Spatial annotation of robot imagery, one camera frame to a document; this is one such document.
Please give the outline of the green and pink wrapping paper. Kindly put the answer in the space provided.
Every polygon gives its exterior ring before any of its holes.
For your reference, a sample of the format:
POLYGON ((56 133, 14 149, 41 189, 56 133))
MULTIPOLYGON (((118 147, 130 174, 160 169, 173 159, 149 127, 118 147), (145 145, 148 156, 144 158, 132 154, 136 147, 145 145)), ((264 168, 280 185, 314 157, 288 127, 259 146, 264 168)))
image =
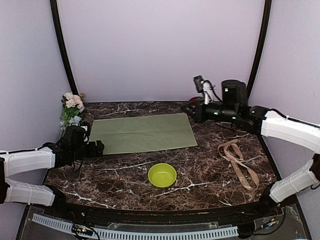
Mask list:
POLYGON ((185 113, 95 120, 89 139, 104 144, 104 155, 157 152, 198 145, 185 113))

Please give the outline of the blue fake flower stem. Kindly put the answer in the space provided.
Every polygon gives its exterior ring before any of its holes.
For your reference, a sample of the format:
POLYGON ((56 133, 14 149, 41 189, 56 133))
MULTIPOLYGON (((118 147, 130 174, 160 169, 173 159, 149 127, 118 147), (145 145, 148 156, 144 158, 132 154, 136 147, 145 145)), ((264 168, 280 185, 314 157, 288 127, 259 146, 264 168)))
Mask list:
POLYGON ((80 116, 66 117, 62 116, 60 119, 60 133, 62 134, 69 126, 79 126, 82 118, 80 116))

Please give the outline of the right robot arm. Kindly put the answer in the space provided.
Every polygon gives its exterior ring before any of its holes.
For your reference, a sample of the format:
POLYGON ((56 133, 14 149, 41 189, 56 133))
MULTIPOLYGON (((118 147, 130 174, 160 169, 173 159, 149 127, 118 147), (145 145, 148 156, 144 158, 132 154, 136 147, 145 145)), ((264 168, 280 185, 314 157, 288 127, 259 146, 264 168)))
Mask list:
POLYGON ((196 123, 207 120, 235 124, 243 131, 285 140, 314 152, 311 160, 290 176, 269 185, 255 205, 255 213, 266 217, 275 205, 288 197, 320 185, 320 126, 284 115, 274 108, 249 106, 246 84, 229 79, 221 83, 222 97, 215 93, 209 80, 193 79, 198 93, 181 107, 196 123))

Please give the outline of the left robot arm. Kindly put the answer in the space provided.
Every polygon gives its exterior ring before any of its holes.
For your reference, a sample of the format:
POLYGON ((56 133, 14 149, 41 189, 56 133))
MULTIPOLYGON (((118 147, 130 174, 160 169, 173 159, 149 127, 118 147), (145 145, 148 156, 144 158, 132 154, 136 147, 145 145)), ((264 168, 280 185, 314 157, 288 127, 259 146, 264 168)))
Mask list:
POLYGON ((0 154, 0 202, 25 203, 50 207, 60 218, 71 213, 65 195, 54 186, 34 185, 12 180, 16 174, 73 166, 75 161, 101 157, 104 152, 101 140, 90 141, 88 131, 81 126, 68 126, 56 142, 41 147, 3 151, 0 154))

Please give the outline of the pale pink fake flower stem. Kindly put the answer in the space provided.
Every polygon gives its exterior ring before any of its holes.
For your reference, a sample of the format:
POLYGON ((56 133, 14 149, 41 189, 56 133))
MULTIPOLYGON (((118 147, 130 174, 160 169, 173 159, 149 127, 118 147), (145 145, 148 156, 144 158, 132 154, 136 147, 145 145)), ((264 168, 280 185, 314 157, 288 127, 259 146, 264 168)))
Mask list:
POLYGON ((65 108, 70 109, 70 108, 78 108, 79 110, 84 107, 82 97, 73 94, 72 92, 66 92, 62 96, 62 104, 65 108))

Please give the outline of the lime green plastic bowl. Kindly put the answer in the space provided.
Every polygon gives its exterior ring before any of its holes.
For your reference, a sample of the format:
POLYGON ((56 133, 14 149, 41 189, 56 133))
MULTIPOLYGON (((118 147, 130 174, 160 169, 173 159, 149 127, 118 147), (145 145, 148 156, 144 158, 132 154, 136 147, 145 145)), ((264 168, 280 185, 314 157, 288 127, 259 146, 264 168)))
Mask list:
POLYGON ((153 165, 148 171, 149 182, 157 188, 168 188, 175 183, 177 171, 167 163, 153 165))

